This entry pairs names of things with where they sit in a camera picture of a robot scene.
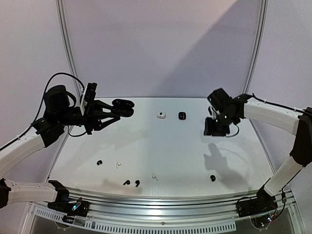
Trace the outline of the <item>large black charging case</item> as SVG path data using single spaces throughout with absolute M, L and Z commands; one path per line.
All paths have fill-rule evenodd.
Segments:
M 111 112 L 121 117 L 131 117 L 134 114 L 135 104 L 130 100 L 114 99 Z

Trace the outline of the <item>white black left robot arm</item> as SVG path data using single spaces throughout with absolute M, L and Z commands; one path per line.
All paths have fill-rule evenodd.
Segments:
M 64 134 L 66 126 L 84 127 L 86 133 L 100 131 L 117 122 L 121 117 L 133 114 L 134 104 L 115 99 L 109 105 L 95 99 L 96 83 L 89 83 L 83 91 L 80 106 L 70 105 L 76 98 L 64 85 L 50 88 L 43 94 L 45 111 L 43 117 L 35 120 L 28 130 L 12 143 L 0 149 L 0 206 L 19 202 L 44 201 L 56 205 L 61 211 L 69 211 L 73 204 L 69 191 L 60 182 L 17 183 L 4 176 L 14 166 L 30 155 L 49 147 Z

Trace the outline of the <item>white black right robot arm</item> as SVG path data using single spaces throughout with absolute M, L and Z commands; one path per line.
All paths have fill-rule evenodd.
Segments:
M 206 136 L 227 137 L 230 125 L 237 125 L 242 119 L 258 120 L 295 136 L 289 157 L 258 190 L 252 202 L 254 211 L 261 213 L 270 206 L 274 196 L 312 161 L 312 109 L 287 107 L 249 94 L 232 98 L 222 88 L 214 90 L 207 100 L 210 117 L 205 119 Z

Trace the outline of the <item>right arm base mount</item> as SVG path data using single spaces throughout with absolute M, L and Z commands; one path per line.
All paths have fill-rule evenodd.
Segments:
M 277 212 L 278 204 L 274 196 L 257 193 L 255 198 L 242 197 L 235 205 L 239 217 L 258 215 L 266 212 Z

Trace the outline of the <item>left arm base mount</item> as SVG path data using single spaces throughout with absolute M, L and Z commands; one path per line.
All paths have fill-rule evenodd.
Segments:
M 75 217 L 87 217 L 91 203 L 89 201 L 83 200 L 81 197 L 79 199 L 66 199 L 60 202 L 49 202 L 47 207 L 51 210 L 65 213 L 60 221 L 64 223 L 73 224 Z

